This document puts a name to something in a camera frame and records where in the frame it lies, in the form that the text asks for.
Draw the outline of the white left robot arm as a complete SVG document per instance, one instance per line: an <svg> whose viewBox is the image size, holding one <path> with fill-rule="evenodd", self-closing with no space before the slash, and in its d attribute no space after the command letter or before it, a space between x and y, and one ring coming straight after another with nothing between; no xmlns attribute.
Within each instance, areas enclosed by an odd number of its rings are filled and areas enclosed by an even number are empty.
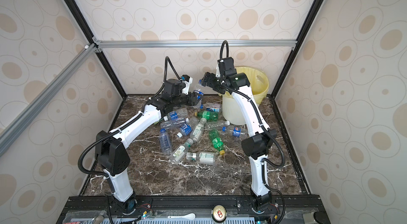
<svg viewBox="0 0 407 224"><path fill-rule="evenodd" d="M175 107L198 103L199 94L189 90L192 82L193 79L188 75L177 75L175 79L165 77L158 92L145 102L137 115L108 133L101 131L96 141L80 155L77 164L79 170L85 174L105 177L115 201L122 204L126 211L136 204L128 178L130 157L127 148L149 126L160 121ZM90 171L83 166L84 157L93 148L95 159L103 168L101 172Z"/></svg>

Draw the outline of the white plastic spoon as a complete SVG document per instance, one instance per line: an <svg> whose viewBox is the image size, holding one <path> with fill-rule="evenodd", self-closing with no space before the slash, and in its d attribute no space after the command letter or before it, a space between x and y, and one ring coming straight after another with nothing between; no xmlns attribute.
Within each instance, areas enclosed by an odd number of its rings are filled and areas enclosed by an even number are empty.
<svg viewBox="0 0 407 224"><path fill-rule="evenodd" d="M168 219L187 219L187 220L195 220L196 215L194 213L189 213L183 216L167 216Z"/></svg>

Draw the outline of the diagonal aluminium rail left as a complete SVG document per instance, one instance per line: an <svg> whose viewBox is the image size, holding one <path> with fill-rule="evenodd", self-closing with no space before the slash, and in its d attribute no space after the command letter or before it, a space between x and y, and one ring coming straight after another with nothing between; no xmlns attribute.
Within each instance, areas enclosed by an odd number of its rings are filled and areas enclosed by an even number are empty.
<svg viewBox="0 0 407 224"><path fill-rule="evenodd" d="M96 51L96 44L88 44L54 79L43 91L20 113L1 134L1 155L32 123L34 118L43 110L51 99L63 88L66 82L73 76L86 59Z"/></svg>

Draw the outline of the clear bottle green label bottom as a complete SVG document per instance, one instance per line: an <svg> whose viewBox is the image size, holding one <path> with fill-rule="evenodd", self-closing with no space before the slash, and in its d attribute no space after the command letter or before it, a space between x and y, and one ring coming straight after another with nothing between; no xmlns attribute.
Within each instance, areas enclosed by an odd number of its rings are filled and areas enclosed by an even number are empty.
<svg viewBox="0 0 407 224"><path fill-rule="evenodd" d="M188 152L186 154L186 159L191 160L200 164L214 165L216 160L216 153L212 152L199 152L192 153Z"/></svg>

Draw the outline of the clear bottle white green label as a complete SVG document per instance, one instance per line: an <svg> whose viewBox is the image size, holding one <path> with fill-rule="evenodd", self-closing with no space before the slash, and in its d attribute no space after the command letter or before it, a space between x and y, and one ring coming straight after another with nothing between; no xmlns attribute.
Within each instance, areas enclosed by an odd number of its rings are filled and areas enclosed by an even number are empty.
<svg viewBox="0 0 407 224"><path fill-rule="evenodd" d="M170 156L170 161L172 163L178 164L186 156L186 153L189 151L190 147L194 144L192 139L187 139L184 144L180 145Z"/></svg>

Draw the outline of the clear bottle grey cap tall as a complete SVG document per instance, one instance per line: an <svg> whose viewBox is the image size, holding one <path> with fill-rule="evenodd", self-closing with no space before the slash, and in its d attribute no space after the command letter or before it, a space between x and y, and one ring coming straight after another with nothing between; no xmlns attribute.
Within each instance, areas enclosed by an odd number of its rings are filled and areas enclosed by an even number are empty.
<svg viewBox="0 0 407 224"><path fill-rule="evenodd" d="M207 119L201 118L199 123L195 126L194 130L192 131L190 138L193 140L194 143L199 143L201 135L203 134L205 123Z"/></svg>

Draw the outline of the drink can top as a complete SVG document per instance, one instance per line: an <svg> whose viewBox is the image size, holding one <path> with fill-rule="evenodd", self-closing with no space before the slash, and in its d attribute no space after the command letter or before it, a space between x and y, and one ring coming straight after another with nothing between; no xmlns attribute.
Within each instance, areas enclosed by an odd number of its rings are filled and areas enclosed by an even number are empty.
<svg viewBox="0 0 407 224"><path fill-rule="evenodd" d="M226 208L222 205L216 205L212 210L212 219L216 223L223 223L227 219Z"/></svg>

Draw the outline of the green bottle yellow cap upper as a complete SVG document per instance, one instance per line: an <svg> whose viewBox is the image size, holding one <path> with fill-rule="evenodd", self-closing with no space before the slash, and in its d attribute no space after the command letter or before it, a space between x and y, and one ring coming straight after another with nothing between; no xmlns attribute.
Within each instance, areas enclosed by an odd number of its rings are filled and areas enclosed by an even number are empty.
<svg viewBox="0 0 407 224"><path fill-rule="evenodd" d="M214 111L198 111L195 112L195 116L199 119L205 118L207 121L218 121L218 113Z"/></svg>

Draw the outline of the clear Pepsi bottle blue label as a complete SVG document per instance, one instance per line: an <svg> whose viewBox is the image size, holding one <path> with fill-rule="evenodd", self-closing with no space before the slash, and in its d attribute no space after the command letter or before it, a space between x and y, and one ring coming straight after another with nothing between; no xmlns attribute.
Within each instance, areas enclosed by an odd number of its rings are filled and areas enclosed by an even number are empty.
<svg viewBox="0 0 407 224"><path fill-rule="evenodd" d="M224 134L230 135L232 137L245 139L248 137L248 131L241 127L235 127L233 125L229 125L227 127L223 127L221 132Z"/></svg>

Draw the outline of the clear crushed bottle blue label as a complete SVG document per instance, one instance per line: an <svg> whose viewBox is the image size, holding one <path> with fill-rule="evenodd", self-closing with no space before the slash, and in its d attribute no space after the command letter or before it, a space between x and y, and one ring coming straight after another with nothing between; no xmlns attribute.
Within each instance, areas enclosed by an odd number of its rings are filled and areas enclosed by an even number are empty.
<svg viewBox="0 0 407 224"><path fill-rule="evenodd" d="M175 111L169 112L165 117L163 117L164 121L169 120L176 120L179 118L187 118L188 117L188 110L186 108L181 108Z"/></svg>

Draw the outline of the yellow plastic bin liner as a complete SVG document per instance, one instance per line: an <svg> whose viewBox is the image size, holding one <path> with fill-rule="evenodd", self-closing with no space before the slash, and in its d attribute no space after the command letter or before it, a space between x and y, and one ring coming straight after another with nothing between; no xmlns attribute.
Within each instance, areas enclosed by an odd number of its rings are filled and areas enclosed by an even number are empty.
<svg viewBox="0 0 407 224"><path fill-rule="evenodd" d="M248 66L238 66L236 70L237 73L245 73L248 77L255 103L259 106L269 91L269 80L266 74Z"/></svg>

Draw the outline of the green bottle yellow cap lower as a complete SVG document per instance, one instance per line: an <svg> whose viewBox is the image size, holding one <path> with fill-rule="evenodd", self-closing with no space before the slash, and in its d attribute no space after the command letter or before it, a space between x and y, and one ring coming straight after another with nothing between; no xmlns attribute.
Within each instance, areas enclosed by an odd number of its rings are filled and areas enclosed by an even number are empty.
<svg viewBox="0 0 407 224"><path fill-rule="evenodd" d="M213 147L219 152L219 154L224 155L224 143L220 137L219 132L216 129L209 131L209 139L212 142Z"/></svg>

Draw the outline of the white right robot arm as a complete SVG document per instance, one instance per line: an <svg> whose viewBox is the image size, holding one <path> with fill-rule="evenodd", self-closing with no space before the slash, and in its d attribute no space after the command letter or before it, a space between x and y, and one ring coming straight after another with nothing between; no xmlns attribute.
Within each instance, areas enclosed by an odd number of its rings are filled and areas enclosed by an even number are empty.
<svg viewBox="0 0 407 224"><path fill-rule="evenodd" d="M242 112L249 134L241 145L251 165L250 201L255 211L263 211L271 203L272 193L277 192L268 184L267 166L282 168L285 155L277 142L276 130L269 127L255 103L248 77L237 72L229 51L229 43L225 40L220 48L217 71L215 74L206 72L202 86L210 87L219 94L228 92Z"/></svg>

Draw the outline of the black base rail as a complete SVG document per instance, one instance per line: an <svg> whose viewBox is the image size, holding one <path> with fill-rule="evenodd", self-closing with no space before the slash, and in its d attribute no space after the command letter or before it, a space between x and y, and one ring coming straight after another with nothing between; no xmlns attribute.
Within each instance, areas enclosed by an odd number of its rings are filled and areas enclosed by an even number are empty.
<svg viewBox="0 0 407 224"><path fill-rule="evenodd" d="M330 220L317 195L274 196L263 211L255 211L243 195L137 196L135 209L124 214L107 196L70 197L59 224L218 224L212 219L216 205L226 208L221 224L328 224ZM195 220L167 216L196 215Z"/></svg>

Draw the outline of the green bottle yellow cap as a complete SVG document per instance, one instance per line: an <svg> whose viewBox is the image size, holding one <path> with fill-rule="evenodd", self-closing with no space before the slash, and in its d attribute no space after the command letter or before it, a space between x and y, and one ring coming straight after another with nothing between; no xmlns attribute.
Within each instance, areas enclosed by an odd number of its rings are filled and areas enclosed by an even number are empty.
<svg viewBox="0 0 407 224"><path fill-rule="evenodd" d="M212 142L213 147L219 152L219 154L224 155L224 143L220 137L219 132L216 129L209 131L209 139Z"/></svg>
<svg viewBox="0 0 407 224"><path fill-rule="evenodd" d="M218 121L218 113L214 111L198 111L195 112L195 116L199 119L205 118L207 121Z"/></svg>

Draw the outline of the clear bottle blue cap far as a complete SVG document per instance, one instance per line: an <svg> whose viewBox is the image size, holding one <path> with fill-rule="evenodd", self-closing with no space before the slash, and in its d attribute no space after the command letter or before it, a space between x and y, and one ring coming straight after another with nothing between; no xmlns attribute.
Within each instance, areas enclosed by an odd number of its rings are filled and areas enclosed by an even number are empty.
<svg viewBox="0 0 407 224"><path fill-rule="evenodd" d="M203 109L206 111L210 111L210 112L220 113L222 110L222 107L221 107L220 103L207 102L207 103L203 104Z"/></svg>

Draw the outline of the horizontal aluminium rail back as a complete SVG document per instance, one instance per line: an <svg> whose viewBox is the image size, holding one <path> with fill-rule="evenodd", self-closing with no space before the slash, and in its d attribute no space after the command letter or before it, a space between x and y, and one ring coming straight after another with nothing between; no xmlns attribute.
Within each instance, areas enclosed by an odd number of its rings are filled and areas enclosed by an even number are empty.
<svg viewBox="0 0 407 224"><path fill-rule="evenodd" d="M96 40L100 48L214 48L220 47L222 40L149 40L149 41L107 41ZM252 39L229 40L230 47L295 47L294 39Z"/></svg>

